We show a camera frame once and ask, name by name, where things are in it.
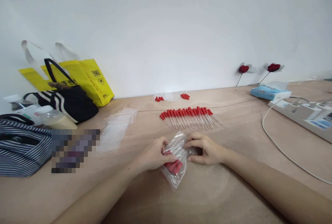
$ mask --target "person's left hand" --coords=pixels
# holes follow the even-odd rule
[[[136,165],[139,165],[142,171],[157,169],[165,163],[175,162],[177,157],[175,155],[163,155],[165,146],[168,141],[165,137],[161,137],[153,141],[142,153],[134,160]]]

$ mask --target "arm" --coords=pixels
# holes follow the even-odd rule
[[[223,163],[239,174],[292,223],[332,223],[332,201],[293,178],[226,149],[209,137],[193,133],[185,148],[200,147],[202,156],[190,156],[200,164]]]
[[[174,155],[162,155],[167,144],[165,137],[156,139],[118,174],[87,192],[52,223],[100,223],[140,173],[177,159]]]

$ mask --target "tan paper table cover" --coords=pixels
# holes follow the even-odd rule
[[[117,153],[91,157],[75,174],[51,174],[50,161],[28,178],[0,177],[0,223],[50,223],[103,178],[114,174],[154,139],[176,134],[159,118],[169,108],[206,106],[227,129],[206,131],[217,143],[263,162],[332,199],[332,186],[302,171],[272,144],[261,121],[267,100],[250,95],[253,86],[189,92],[190,100],[152,102],[152,96],[112,100],[80,129],[99,129],[103,119],[120,108],[139,108]],[[293,95],[310,100],[331,98],[332,82],[292,83]],[[332,181],[332,144],[276,111],[266,118],[266,129],[295,161]],[[253,188],[223,165],[189,163],[172,192],[158,171],[137,177],[108,216],[110,223],[285,223]]]

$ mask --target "plastic bottle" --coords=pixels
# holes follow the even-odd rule
[[[77,125],[69,119],[64,113],[54,110],[51,106],[46,105],[37,109],[40,119],[44,125],[51,129],[77,129]]]
[[[26,117],[27,119],[32,120],[35,124],[35,127],[44,128],[40,117],[36,114],[36,109],[40,107],[39,104],[24,100],[18,94],[4,97],[4,100],[11,104],[11,110],[13,113],[17,113]]]

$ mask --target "bag handle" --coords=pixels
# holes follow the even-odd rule
[[[66,74],[66,72],[62,69],[62,67],[59,66],[59,64],[57,64],[55,61],[53,61],[52,59],[50,58],[46,58],[44,59],[45,61],[45,65],[46,65],[46,68],[47,68],[47,71],[49,73],[49,76],[51,77],[52,81],[53,82],[57,82],[55,77],[54,77],[54,74],[52,72],[52,68],[51,68],[51,65],[50,63],[52,63],[61,73],[63,73],[64,76],[67,77],[68,80],[70,80],[72,83],[74,83],[75,85],[77,85],[70,77],[68,74]]]
[[[19,114],[14,114],[14,113],[9,113],[9,114],[2,114],[0,115],[0,119],[8,119],[8,120],[13,120],[16,122],[20,122],[26,125],[34,125],[35,123],[30,120],[27,119],[26,117],[19,115]]]
[[[28,64],[44,79],[44,80],[49,80],[48,76],[44,73],[44,71],[42,70],[42,68],[37,64],[36,60],[32,57],[29,49],[28,49],[28,42],[31,43],[32,45],[34,45],[35,47],[41,49],[42,51],[45,51],[45,49],[43,49],[42,47],[30,42],[30,41],[27,41],[27,40],[23,40],[21,42],[21,47],[23,49],[23,52],[24,52],[24,55],[25,55],[25,58],[28,62]],[[50,53],[48,53],[49,56],[58,64],[58,62],[56,61],[56,59],[53,57],[53,55],[51,55]],[[65,68],[62,68],[66,74],[70,75],[70,73],[68,72],[67,69]]]
[[[67,60],[65,55],[63,54],[63,51],[68,53],[70,57],[74,60],[81,60],[78,53],[70,46],[64,46],[62,43],[55,43],[55,49],[58,51],[60,56],[62,57],[62,60]]]

